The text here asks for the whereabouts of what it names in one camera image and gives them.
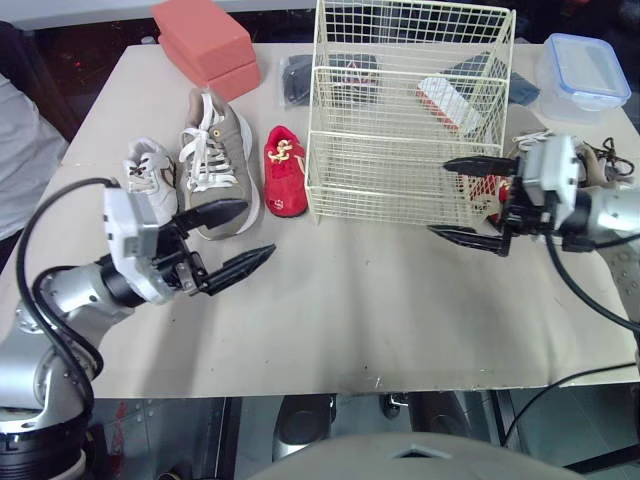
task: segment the red shoe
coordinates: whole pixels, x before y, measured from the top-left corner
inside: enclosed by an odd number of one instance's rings
[[[264,146],[264,200],[278,217],[296,217],[307,209],[304,148],[288,128],[278,125]]]

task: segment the blue lid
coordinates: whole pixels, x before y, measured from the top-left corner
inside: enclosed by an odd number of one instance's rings
[[[565,92],[624,101],[631,96],[616,53],[604,40],[553,33],[545,43],[551,45],[555,72]]]

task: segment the plastic container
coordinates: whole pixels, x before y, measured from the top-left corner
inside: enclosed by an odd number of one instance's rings
[[[536,75],[542,113],[558,120],[597,123],[631,96],[613,48],[596,38],[552,34]]]

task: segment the gray sneaker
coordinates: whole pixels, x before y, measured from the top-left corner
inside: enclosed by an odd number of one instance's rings
[[[207,240],[219,240],[247,230],[258,217],[258,188],[249,172],[253,137],[247,121],[211,90],[189,94],[188,127],[180,135],[177,165],[178,199],[186,210],[221,199],[249,204],[231,222],[198,232]]]

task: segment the white sneaker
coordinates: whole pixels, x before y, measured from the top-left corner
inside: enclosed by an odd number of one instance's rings
[[[174,188],[175,170],[169,152],[149,138],[139,138],[129,144],[129,156],[123,162],[127,176],[127,191],[146,193],[160,225],[164,225],[178,210]]]

